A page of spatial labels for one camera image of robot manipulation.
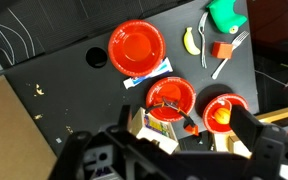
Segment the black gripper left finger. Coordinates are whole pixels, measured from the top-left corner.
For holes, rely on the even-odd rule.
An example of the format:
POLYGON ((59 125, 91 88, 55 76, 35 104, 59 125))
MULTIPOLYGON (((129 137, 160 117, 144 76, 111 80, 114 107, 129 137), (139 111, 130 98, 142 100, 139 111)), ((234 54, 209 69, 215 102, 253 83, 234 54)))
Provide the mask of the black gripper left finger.
POLYGON ((120 130, 127 130, 132 120, 132 112, 130 105, 123 105, 120 111, 118 127, 120 130))

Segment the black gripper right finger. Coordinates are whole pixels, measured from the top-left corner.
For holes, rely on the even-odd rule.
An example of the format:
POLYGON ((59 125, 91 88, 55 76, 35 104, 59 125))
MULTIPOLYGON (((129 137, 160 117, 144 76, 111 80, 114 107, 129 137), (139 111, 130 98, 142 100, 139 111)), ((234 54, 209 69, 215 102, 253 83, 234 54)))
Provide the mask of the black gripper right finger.
POLYGON ((233 105, 231 109, 230 127, 249 151, 253 151, 257 138, 263 130, 259 122, 241 105, 233 105))

